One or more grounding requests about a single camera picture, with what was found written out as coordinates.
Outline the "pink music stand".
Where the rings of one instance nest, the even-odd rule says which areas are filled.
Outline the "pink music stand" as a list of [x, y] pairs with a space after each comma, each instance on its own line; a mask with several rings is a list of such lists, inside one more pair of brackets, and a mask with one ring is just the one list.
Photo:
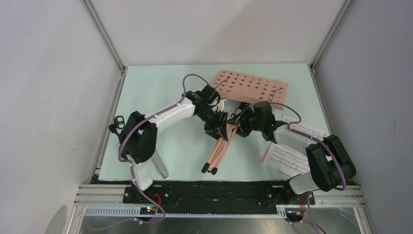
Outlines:
[[[240, 104], [253, 104], [260, 101], [270, 103], [272, 110], [283, 110], [286, 99], [288, 83], [280, 80], [273, 80], [260, 76], [239, 73], [230, 70], [221, 70], [211, 83], [212, 87], [219, 93], [220, 97], [228, 100], [238, 101]], [[285, 125], [282, 120], [276, 120], [273, 130]], [[208, 161], [202, 168], [202, 173], [215, 175], [231, 144], [238, 129], [237, 125], [227, 124], [228, 141], [219, 139], [213, 149]], [[274, 137], [264, 137], [264, 140], [275, 142]]]

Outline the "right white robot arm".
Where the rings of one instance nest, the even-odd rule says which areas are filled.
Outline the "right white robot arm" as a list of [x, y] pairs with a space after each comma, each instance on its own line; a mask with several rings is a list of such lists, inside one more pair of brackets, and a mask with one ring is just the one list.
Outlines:
[[271, 103], [260, 101], [253, 105], [243, 104], [241, 112], [227, 120], [238, 126], [236, 133], [247, 137], [252, 131], [261, 132], [264, 140], [287, 146], [303, 154], [309, 163], [309, 171], [288, 179], [283, 190], [284, 200], [290, 204], [310, 191], [344, 191], [347, 181], [357, 174], [348, 152], [336, 135], [314, 136], [298, 130], [302, 118], [285, 122], [276, 120]]

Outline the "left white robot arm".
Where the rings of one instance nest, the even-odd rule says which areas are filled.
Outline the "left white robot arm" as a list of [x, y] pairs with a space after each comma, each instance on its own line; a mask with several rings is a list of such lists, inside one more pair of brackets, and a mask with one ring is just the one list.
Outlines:
[[213, 101], [220, 100], [218, 92], [210, 85], [201, 91], [186, 91], [174, 104], [153, 114], [135, 111], [127, 120], [116, 116], [108, 126], [119, 140], [118, 159], [127, 162], [131, 169], [135, 197], [142, 203], [152, 201], [154, 190], [148, 161], [156, 152], [157, 136], [171, 125], [192, 116], [204, 122], [205, 133], [214, 138], [228, 140], [226, 120], [228, 113], [216, 109]]

